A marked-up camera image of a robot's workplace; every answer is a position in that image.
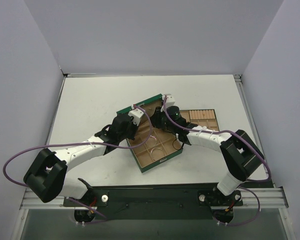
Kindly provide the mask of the green jewelry box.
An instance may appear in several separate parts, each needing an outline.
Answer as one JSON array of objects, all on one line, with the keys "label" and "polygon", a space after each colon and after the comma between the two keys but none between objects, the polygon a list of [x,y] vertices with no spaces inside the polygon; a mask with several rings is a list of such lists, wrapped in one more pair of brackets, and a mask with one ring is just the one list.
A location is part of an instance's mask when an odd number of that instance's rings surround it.
[{"label": "green jewelry box", "polygon": [[154,127],[151,133],[149,131],[149,121],[146,116],[143,116],[134,140],[126,140],[129,146],[141,144],[141,146],[133,148],[130,151],[142,173],[183,152],[182,144],[177,141],[173,134]]}]

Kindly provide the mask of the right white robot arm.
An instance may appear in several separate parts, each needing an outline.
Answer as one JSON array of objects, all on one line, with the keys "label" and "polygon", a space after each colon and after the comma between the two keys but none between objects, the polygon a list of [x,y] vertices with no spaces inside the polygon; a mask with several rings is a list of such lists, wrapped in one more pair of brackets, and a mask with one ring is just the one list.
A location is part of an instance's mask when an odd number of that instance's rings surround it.
[{"label": "right white robot arm", "polygon": [[231,195],[265,163],[260,150],[241,129],[236,132],[208,129],[187,121],[177,106],[165,110],[156,107],[150,120],[153,127],[175,135],[185,145],[209,148],[223,155],[228,172],[216,188],[224,196]]}]

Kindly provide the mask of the green tray with compartments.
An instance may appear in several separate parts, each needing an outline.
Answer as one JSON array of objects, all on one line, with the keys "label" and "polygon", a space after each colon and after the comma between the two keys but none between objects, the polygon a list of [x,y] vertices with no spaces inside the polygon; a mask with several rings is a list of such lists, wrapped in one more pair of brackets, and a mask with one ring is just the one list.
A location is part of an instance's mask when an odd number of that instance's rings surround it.
[{"label": "green tray with compartments", "polygon": [[219,125],[214,109],[180,110],[180,114],[187,122],[205,126],[210,130],[219,131]]}]

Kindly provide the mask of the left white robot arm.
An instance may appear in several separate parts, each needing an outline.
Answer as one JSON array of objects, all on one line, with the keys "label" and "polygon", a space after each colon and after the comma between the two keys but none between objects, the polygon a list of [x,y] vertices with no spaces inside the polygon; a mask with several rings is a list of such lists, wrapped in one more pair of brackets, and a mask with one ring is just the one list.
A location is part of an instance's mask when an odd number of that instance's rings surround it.
[{"label": "left white robot arm", "polygon": [[84,141],[82,145],[58,149],[42,149],[23,181],[40,198],[48,203],[56,197],[74,198],[80,205],[91,203],[93,194],[88,183],[80,179],[67,178],[67,172],[96,157],[104,156],[117,149],[125,139],[133,139],[141,121],[141,116],[132,113],[118,114],[112,124]]}]

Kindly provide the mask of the silver pearl bangle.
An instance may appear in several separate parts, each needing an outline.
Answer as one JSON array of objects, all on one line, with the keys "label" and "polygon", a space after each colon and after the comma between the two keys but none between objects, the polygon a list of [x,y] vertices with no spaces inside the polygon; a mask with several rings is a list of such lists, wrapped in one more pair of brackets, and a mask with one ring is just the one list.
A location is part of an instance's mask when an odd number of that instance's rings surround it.
[{"label": "silver pearl bangle", "polygon": [[151,135],[148,140],[146,141],[146,144],[149,146],[149,147],[153,147],[157,144],[158,140],[155,136]]},{"label": "silver pearl bangle", "polygon": [[150,151],[150,155],[153,159],[161,159],[165,156],[165,152],[163,151],[162,148],[160,147],[154,147],[151,151]]}]

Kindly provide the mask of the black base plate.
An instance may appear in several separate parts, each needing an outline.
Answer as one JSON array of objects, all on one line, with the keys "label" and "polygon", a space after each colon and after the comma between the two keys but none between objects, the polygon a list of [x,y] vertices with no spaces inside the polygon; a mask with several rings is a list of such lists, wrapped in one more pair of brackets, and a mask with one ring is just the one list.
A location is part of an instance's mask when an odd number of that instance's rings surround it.
[{"label": "black base plate", "polygon": [[241,207],[239,190],[224,196],[216,183],[95,186],[93,192],[63,206],[74,207],[79,221],[101,220],[205,220],[213,210]]}]

